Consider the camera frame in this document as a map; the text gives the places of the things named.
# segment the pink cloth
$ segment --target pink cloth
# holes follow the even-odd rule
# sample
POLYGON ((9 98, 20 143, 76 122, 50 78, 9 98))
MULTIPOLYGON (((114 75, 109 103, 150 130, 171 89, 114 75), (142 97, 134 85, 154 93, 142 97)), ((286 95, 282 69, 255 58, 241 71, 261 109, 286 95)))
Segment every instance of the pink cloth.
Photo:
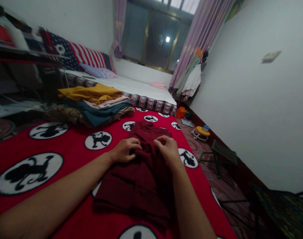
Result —
POLYGON ((184 101, 187 101, 188 98, 190 97, 190 94, 191 94, 191 90, 186 90, 184 93, 182 93, 184 97, 184 101))
POLYGON ((151 86, 166 90, 166 85, 161 82, 153 82, 153 83, 151 83, 151 86))
POLYGON ((121 96, 120 98, 114 99, 114 100, 110 100, 110 101, 103 101, 101 104, 97 105, 95 103, 83 100, 88 106, 95 108, 95 109, 101 109, 101 108, 105 108, 105 107, 109 107, 109 106, 113 106, 113 105, 117 105, 119 103, 123 103, 125 101, 129 101, 130 98, 126 97, 126 96, 121 96))

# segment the american flag pillow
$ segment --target american flag pillow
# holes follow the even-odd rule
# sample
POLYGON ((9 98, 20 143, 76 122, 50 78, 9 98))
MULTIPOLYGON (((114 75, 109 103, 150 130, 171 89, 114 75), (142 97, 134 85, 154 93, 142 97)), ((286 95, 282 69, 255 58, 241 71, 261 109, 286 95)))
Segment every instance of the american flag pillow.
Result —
POLYGON ((70 42, 62 37, 50 33, 53 48, 57 53, 67 56, 68 59, 61 59, 67 68, 70 70, 80 71, 79 63, 87 64, 96 68, 106 68, 110 71, 115 71, 112 68, 109 55, 89 49, 80 44, 70 42))

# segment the cable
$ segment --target cable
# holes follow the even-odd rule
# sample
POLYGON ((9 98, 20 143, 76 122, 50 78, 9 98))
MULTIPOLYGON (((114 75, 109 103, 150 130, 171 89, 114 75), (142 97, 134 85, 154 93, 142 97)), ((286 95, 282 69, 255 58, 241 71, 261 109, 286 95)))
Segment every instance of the cable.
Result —
POLYGON ((32 88, 28 88, 28 89, 32 90, 36 94, 36 96, 38 97, 39 101, 42 102, 41 97, 40 97, 39 93, 36 90, 34 90, 32 88))
POLYGON ((27 105, 27 104, 25 104, 25 103, 21 103, 21 102, 15 101, 15 100, 13 100, 13 99, 9 98, 8 96, 5 96, 4 94, 0 94, 0 95, 1 95, 1 96, 3 96, 3 97, 5 97, 6 99, 8 99, 8 100, 12 101, 12 102, 17 103, 17 104, 27 106, 28 108, 34 108, 34 109, 36 109, 36 110, 38 110, 38 111, 43 112, 42 110, 40 110, 40 109, 38 109, 38 108, 36 108, 36 107, 33 107, 33 106, 27 105))
POLYGON ((65 80, 66 80, 66 84, 67 84, 68 88, 70 88, 70 86, 69 86, 69 82, 68 82, 68 78, 67 78, 67 76, 66 76, 66 72, 65 72, 65 67, 63 67, 63 70, 64 70, 64 74, 65 74, 65 80))
POLYGON ((72 67, 69 66, 64 66, 64 67, 70 68, 70 70, 75 71, 75 69, 73 69, 72 67))

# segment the red bag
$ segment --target red bag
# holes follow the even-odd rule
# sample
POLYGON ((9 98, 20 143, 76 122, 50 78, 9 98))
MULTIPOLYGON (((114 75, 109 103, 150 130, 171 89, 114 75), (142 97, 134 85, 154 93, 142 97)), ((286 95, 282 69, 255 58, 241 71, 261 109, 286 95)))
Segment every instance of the red bag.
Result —
POLYGON ((176 113, 177 118, 183 118, 185 116, 185 107, 179 107, 176 113))

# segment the toy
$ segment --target toy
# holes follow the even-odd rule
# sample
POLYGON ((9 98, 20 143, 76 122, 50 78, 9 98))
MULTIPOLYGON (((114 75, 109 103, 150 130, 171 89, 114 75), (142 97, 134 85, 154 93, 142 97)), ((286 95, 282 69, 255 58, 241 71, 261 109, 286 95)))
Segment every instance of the toy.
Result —
POLYGON ((202 127, 203 131, 209 132, 210 127, 208 125, 205 125, 204 127, 202 127))

